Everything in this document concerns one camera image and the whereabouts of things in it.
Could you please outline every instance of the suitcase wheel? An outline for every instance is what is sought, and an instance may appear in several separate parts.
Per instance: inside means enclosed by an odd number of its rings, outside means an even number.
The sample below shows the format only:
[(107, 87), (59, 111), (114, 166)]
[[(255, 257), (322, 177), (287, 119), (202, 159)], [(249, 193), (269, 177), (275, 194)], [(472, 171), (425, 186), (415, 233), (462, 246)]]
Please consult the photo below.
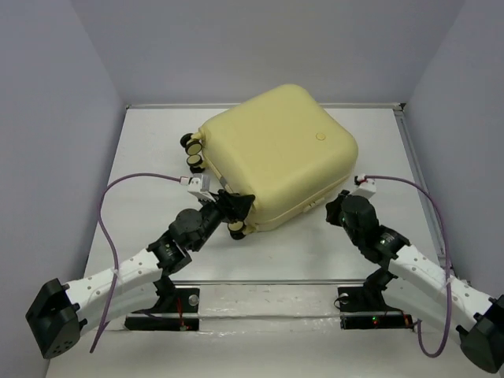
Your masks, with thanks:
[(242, 232), (246, 225), (243, 222), (235, 222), (228, 224), (229, 235), (234, 240), (241, 240), (246, 235)]
[(189, 133), (189, 134), (184, 135), (182, 138), (180, 138), (180, 145), (183, 148), (186, 148), (186, 144), (187, 144), (187, 142), (189, 142), (191, 140), (191, 136), (192, 136), (192, 134)]
[(229, 232), (229, 235), (233, 240), (241, 240), (246, 236), (243, 232)]
[(190, 167), (198, 167), (203, 163), (203, 158), (199, 155), (190, 155), (187, 157), (186, 163)]
[(202, 167), (189, 167), (189, 170), (192, 174), (205, 172), (205, 169)]
[(203, 148), (203, 146), (199, 142), (199, 140), (191, 140), (185, 146), (186, 154), (188, 154), (190, 156), (199, 154), (201, 152), (202, 148)]

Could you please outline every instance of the yellow suitcase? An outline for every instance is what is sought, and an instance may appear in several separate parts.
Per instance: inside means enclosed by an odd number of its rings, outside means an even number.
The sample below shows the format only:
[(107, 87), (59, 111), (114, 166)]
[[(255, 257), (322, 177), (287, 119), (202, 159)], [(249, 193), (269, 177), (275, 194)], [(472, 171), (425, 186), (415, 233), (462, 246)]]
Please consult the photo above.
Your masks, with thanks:
[(208, 166), (226, 191), (256, 196), (232, 236), (273, 230), (322, 203), (358, 155), (354, 137), (294, 84), (216, 115), (181, 143), (192, 172)]

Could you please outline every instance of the black joint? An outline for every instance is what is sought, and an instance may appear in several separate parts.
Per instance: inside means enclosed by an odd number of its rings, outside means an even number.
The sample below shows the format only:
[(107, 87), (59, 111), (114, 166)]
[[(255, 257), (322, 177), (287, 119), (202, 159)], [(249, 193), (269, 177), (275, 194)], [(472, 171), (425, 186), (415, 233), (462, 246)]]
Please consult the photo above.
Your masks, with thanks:
[(26, 313), (31, 333), (45, 359), (63, 354), (80, 339), (78, 304), (72, 304), (58, 279), (45, 283)]

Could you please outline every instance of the cable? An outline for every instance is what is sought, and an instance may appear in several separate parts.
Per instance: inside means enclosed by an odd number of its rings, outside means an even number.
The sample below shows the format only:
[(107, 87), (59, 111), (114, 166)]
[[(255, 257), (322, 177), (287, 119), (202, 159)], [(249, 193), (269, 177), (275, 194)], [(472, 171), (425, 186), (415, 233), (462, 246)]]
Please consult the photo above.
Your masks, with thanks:
[(422, 352), (427, 357), (430, 358), (437, 358), (441, 355), (443, 352), (445, 346), (447, 345), (448, 341), (448, 335), (450, 334), (450, 324), (451, 324), (451, 310), (452, 310), (452, 302), (451, 302), (451, 284), (450, 284), (450, 267), (451, 267), (451, 259), (450, 259), (450, 251), (449, 251), (449, 246), (448, 246), (448, 238), (446, 234), (446, 227), (444, 223), (443, 216), (441, 215), (441, 211), (439, 210), (439, 207), (437, 203), (435, 202), (434, 198), (420, 185), (409, 181), (405, 179), (401, 179), (399, 177), (393, 177), (393, 176), (365, 176), (366, 179), (373, 179), (373, 180), (390, 180), (390, 181), (398, 181), (400, 183), (407, 183), (408, 185), (411, 185), (412, 187), (415, 187), (418, 189), (420, 192), (424, 194), (425, 197), (431, 202), (432, 207), (435, 210), (435, 214), (438, 217), (439, 220), (439, 227), (441, 228), (441, 236), (444, 241), (444, 254), (445, 254), (445, 267), (444, 267), (444, 272), (445, 272), (445, 277), (447, 280), (447, 317), (444, 323), (444, 330), (443, 330), (443, 338), (441, 339), (441, 343), (439, 345), (439, 348), (436, 352), (434, 353), (429, 353), (425, 349), (424, 342), (422, 340), (422, 329), (421, 329), (421, 320), (418, 320), (417, 327), (418, 327), (418, 344), (420, 345), (420, 349)]
[[(156, 177), (158, 179), (165, 179), (165, 180), (175, 181), (178, 183), (180, 182), (180, 178), (177, 179), (176, 177), (160, 175), (157, 173), (141, 172), (141, 173), (133, 173), (131, 175), (126, 175), (126, 176), (120, 177), (119, 179), (114, 180), (112, 183), (107, 185), (107, 187), (103, 191), (102, 198), (100, 199), (100, 203), (98, 204), (98, 224), (100, 225), (100, 228), (102, 229), (103, 235), (107, 239), (107, 242), (109, 243), (110, 249), (112, 251), (113, 268), (114, 268), (115, 272), (117, 272), (119, 270), (119, 256), (117, 255), (116, 246), (114, 245), (112, 238), (110, 237), (110, 234), (107, 231), (107, 229), (103, 223), (102, 207), (103, 207), (103, 202), (105, 200), (105, 196), (106, 196), (107, 192), (112, 187), (114, 187), (115, 185), (117, 185), (118, 183), (120, 183), (122, 181), (125, 181), (127, 179), (132, 179), (134, 177)], [(113, 291), (116, 288), (116, 283), (117, 283), (117, 274), (114, 274), (112, 277), (112, 283), (110, 284), (109, 295), (107, 295), (105, 306), (103, 308), (102, 318), (100, 319), (100, 323), (98, 325), (98, 330), (96, 331), (96, 336), (94, 337), (94, 340), (91, 345), (91, 349), (89, 350), (89, 353), (93, 353), (95, 351), (95, 348), (98, 345), (98, 341), (100, 340), (100, 337), (102, 336), (103, 331), (105, 331), (105, 328), (107, 327), (107, 324), (108, 324), (108, 322), (106, 321), (107, 313), (109, 312), (109, 307), (110, 307), (110, 303), (112, 302)]]

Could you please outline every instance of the white wall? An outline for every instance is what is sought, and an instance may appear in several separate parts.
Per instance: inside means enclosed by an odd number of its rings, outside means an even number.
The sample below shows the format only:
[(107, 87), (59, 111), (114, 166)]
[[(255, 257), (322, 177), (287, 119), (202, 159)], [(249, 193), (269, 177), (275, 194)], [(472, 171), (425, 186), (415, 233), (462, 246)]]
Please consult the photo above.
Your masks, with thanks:
[(462, 0), (72, 0), (128, 103), (406, 102)]
[(504, 292), (504, 2), (468, 0), (406, 107), (454, 267)]
[(124, 107), (69, 0), (2, 0), (0, 51), (0, 376), (37, 378), (24, 315), (83, 272)]

